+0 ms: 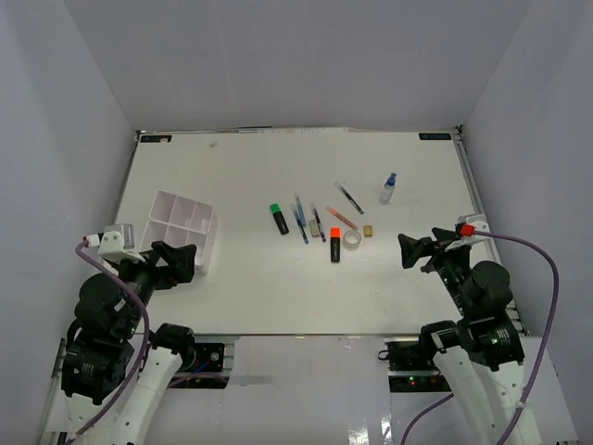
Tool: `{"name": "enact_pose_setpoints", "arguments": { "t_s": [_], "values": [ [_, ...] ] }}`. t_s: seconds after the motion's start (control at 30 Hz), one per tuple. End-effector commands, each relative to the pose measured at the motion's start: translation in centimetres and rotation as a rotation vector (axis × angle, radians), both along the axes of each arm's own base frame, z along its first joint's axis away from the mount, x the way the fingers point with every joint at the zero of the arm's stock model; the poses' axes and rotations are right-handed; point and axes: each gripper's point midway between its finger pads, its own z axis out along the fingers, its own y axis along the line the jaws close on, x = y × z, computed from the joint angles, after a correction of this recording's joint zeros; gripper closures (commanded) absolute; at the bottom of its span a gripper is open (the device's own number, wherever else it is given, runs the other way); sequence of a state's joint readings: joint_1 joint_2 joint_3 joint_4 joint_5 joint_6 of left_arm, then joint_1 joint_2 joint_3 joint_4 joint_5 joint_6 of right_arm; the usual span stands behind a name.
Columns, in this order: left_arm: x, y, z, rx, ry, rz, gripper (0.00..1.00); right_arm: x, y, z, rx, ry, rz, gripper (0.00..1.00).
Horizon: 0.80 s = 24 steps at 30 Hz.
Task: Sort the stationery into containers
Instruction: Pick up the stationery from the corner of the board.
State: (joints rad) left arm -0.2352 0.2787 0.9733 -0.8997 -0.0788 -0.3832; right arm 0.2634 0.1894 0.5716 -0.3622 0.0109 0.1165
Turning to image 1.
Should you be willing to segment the purple pen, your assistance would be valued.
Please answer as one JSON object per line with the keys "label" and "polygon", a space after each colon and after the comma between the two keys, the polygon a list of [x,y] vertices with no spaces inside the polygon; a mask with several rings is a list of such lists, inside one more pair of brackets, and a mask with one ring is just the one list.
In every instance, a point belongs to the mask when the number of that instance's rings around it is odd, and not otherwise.
{"label": "purple pen", "polygon": [[326,235],[325,235],[325,232],[324,232],[323,227],[322,227],[322,221],[321,221],[320,214],[319,214],[319,212],[317,210],[317,207],[316,207],[316,205],[315,205],[315,203],[313,201],[311,201],[309,205],[310,205],[310,209],[311,209],[311,212],[312,212],[312,215],[313,215],[313,219],[312,220],[314,220],[318,224],[319,229],[320,229],[320,232],[321,232],[320,239],[321,239],[321,241],[323,243],[325,243],[326,242]]}

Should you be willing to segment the green pen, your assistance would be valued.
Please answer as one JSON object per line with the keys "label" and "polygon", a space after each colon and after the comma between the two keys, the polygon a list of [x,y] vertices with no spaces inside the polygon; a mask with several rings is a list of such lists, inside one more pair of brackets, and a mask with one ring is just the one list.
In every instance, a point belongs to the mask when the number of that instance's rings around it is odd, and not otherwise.
{"label": "green pen", "polygon": [[348,202],[356,209],[359,214],[364,214],[364,210],[361,208],[359,203],[351,196],[348,191],[343,187],[343,185],[339,182],[334,182],[336,188],[346,197]]}

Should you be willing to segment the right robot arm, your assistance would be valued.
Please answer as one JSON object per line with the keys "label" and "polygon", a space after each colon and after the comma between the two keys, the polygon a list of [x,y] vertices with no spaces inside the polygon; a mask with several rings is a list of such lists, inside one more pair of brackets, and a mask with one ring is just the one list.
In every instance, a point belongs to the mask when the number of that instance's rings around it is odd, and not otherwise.
{"label": "right robot arm", "polygon": [[470,244],[454,231],[397,239],[403,268],[425,258],[422,272],[438,274],[461,314],[458,322],[422,327],[420,362],[445,377],[478,443],[541,443],[533,411],[521,399],[524,349],[507,312],[509,272],[493,261],[471,263]]}

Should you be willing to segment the clear bottle blue cap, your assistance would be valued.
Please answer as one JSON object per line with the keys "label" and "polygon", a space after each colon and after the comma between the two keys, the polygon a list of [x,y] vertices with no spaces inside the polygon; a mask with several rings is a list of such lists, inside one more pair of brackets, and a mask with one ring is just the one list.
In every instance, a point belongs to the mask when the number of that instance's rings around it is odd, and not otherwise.
{"label": "clear bottle blue cap", "polygon": [[382,205],[387,205],[390,203],[391,198],[395,191],[396,181],[397,181],[397,175],[394,172],[392,172],[389,175],[389,177],[387,178],[387,180],[385,181],[384,187],[383,187],[382,192],[379,196],[379,202]]}

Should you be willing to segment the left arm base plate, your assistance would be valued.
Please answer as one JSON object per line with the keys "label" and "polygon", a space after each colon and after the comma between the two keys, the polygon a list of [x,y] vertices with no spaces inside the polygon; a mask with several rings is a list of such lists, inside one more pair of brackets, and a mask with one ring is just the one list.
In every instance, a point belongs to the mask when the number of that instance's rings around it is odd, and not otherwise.
{"label": "left arm base plate", "polygon": [[225,389],[233,369],[234,344],[196,342],[194,359],[184,364],[170,381],[170,388]]}

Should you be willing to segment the dark blue pen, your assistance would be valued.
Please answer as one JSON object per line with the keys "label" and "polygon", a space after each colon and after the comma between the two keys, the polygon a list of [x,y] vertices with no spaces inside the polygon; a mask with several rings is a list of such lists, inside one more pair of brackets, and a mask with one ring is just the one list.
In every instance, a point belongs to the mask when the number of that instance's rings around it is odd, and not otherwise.
{"label": "dark blue pen", "polygon": [[292,203],[291,204],[291,211],[293,212],[293,215],[296,218],[296,224],[297,224],[297,228],[299,230],[299,233],[302,236],[302,239],[303,239],[305,245],[308,245],[309,244],[309,239],[307,237],[307,234],[306,234],[304,225],[303,225],[303,223],[300,220],[300,216],[299,216],[299,213],[298,213],[298,210],[297,210],[297,205],[295,203]]}

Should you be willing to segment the orange cap black highlighter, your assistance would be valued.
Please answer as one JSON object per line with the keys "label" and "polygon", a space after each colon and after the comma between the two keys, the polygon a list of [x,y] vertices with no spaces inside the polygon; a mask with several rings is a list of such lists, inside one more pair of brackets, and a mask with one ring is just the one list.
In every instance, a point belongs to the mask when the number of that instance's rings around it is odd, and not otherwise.
{"label": "orange cap black highlighter", "polygon": [[341,229],[337,226],[330,230],[330,258],[331,263],[339,263],[341,261]]}

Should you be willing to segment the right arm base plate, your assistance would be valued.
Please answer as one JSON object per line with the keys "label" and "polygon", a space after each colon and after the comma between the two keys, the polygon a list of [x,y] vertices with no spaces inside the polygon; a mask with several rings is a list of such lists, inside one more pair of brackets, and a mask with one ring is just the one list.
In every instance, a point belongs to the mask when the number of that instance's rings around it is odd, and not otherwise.
{"label": "right arm base plate", "polygon": [[387,365],[392,394],[450,392],[443,375],[426,358],[416,337],[391,337],[377,353]]}

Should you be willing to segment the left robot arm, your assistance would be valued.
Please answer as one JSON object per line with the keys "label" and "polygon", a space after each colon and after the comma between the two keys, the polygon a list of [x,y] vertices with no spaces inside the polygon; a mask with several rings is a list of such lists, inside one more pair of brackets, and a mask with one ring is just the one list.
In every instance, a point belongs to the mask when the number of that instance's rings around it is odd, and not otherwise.
{"label": "left robot arm", "polygon": [[144,443],[172,378],[196,360],[193,330],[151,331],[146,309],[155,292],[192,282],[196,245],[157,241],[105,263],[85,254],[106,238],[88,235],[75,248],[98,272],[79,290],[62,362],[69,444]]}

